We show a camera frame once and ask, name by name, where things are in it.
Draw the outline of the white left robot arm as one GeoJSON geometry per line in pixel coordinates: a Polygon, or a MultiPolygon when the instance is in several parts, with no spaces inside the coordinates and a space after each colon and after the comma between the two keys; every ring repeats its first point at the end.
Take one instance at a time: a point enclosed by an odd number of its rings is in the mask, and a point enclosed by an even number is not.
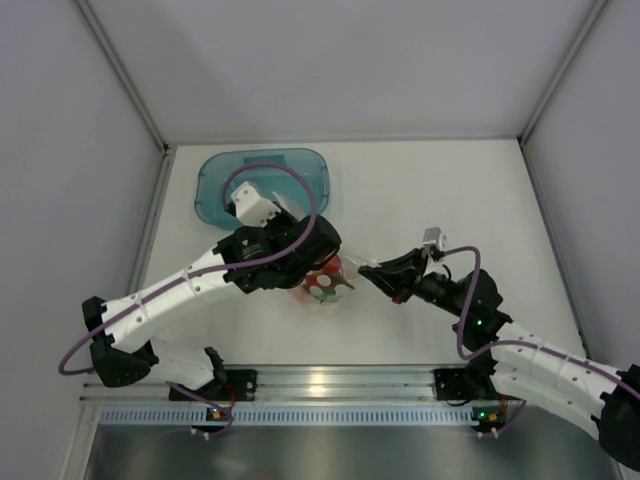
{"type": "Polygon", "coordinates": [[[94,371],[107,388],[154,378],[204,399],[219,397],[227,374],[217,351],[173,345],[161,332],[222,300],[292,289],[340,246],[339,233],[324,217],[296,220],[279,213],[261,226],[238,228],[185,269],[126,298],[86,300],[85,323],[96,333],[90,345],[94,371]]]}

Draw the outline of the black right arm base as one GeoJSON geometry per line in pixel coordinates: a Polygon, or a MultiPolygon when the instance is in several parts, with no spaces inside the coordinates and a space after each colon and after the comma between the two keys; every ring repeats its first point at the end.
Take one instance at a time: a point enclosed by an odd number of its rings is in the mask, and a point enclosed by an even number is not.
{"type": "Polygon", "coordinates": [[[487,375],[465,368],[439,368],[433,371],[436,397],[443,401],[495,400],[496,391],[487,375]]]}

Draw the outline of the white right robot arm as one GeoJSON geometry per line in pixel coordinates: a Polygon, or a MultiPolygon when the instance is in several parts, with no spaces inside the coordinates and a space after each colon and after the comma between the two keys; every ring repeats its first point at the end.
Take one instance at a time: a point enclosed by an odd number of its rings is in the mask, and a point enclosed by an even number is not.
{"type": "Polygon", "coordinates": [[[470,368],[468,388],[480,397],[494,392],[579,427],[615,461],[639,468],[639,367],[625,370],[563,351],[500,311],[497,285],[481,267],[454,281],[438,273],[446,253],[414,249],[393,260],[364,264],[359,274],[394,303],[417,297],[457,316],[456,350],[470,368]]]}

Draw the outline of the fake food pieces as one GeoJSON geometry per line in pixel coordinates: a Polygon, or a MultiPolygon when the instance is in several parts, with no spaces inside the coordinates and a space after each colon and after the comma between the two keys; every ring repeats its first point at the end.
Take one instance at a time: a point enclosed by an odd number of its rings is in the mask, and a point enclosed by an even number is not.
{"type": "Polygon", "coordinates": [[[355,289],[356,264],[344,255],[336,255],[319,270],[310,271],[291,291],[303,304],[323,305],[340,301],[355,289]]]}

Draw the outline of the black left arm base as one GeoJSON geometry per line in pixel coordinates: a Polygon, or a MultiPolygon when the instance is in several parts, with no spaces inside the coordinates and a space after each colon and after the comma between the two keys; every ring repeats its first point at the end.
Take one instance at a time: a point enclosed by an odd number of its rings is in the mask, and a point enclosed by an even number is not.
{"type": "Polygon", "coordinates": [[[226,371],[226,381],[214,380],[196,391],[202,398],[216,403],[230,402],[232,399],[240,402],[255,400],[258,371],[255,369],[230,369],[226,371]]]}

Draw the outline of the clear zip top bag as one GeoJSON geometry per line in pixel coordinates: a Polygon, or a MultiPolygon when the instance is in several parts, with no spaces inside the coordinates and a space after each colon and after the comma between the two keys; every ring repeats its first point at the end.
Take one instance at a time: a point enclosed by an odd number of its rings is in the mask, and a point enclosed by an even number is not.
{"type": "Polygon", "coordinates": [[[308,314],[326,315],[356,290],[360,267],[378,265],[374,259],[341,248],[318,270],[309,271],[288,294],[308,314]]]}

